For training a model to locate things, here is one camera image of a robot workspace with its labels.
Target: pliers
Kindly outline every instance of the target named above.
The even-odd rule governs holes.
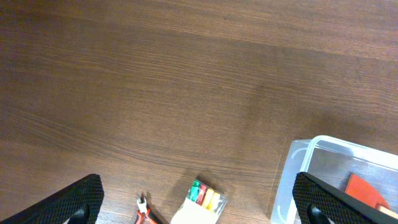
[[[145,196],[137,198],[137,219],[134,224],[141,224],[144,219],[148,219],[150,224],[162,224],[162,222],[153,214],[152,210],[147,206],[147,199]]]

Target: clear plastic container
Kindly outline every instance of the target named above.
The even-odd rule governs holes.
[[[398,156],[329,136],[295,140],[290,146],[271,223],[301,223],[292,189],[298,172],[308,172],[345,190],[351,173],[370,183],[398,212]]]

